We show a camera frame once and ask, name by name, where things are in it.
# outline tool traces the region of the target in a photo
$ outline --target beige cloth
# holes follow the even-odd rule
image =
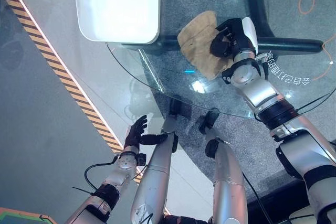
[[[181,52],[208,80],[215,79],[232,66],[229,58],[218,58],[210,53],[210,45],[218,34],[215,12],[207,10],[197,15],[178,34]]]

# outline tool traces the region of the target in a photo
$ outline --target white tray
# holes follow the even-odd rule
[[[160,0],[76,0],[76,8],[89,40],[149,44],[159,33]]]

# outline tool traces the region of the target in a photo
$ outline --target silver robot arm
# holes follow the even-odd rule
[[[137,165],[145,165],[145,154],[139,154],[140,144],[154,145],[167,142],[165,141],[166,134],[141,136],[146,128],[146,122],[146,116],[143,116],[132,125],[125,141],[124,150],[119,155],[117,163],[113,165],[111,175],[72,214],[66,223],[106,223],[119,198],[134,178]]]
[[[220,132],[205,127],[208,157],[215,159],[213,216],[209,223],[247,224],[247,201],[239,162]]]
[[[133,224],[157,224],[163,218],[168,192],[171,155],[177,148],[178,138],[175,135],[175,129],[180,106],[179,101],[172,100],[171,113],[162,126],[162,134],[167,134],[168,137],[155,147],[148,167],[142,176],[131,208]]]
[[[233,23],[228,20],[221,27],[224,36],[229,35],[230,53],[234,57],[233,66],[222,73],[223,80],[240,91],[252,111],[270,129],[270,135],[281,142],[276,149],[277,156],[290,175],[306,183],[318,223],[336,223],[334,148],[272,84],[260,77],[255,61],[257,36],[252,21],[244,18],[239,24],[234,19]]]

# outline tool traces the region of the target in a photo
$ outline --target white robot part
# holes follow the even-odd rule
[[[256,49],[256,55],[257,55],[258,54],[258,39],[257,39],[256,28],[254,27],[254,24],[249,17],[243,18],[242,23],[243,23],[244,34],[252,42],[252,45]]]

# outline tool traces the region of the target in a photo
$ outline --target round glass tabletop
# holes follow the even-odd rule
[[[251,17],[259,51],[268,53],[269,81],[295,108],[306,105],[301,113],[335,90],[335,0],[161,0],[155,42],[107,46],[129,74],[151,88],[205,109],[253,118],[235,87],[220,76],[208,81],[180,52],[177,34],[205,10],[216,12],[218,25]]]

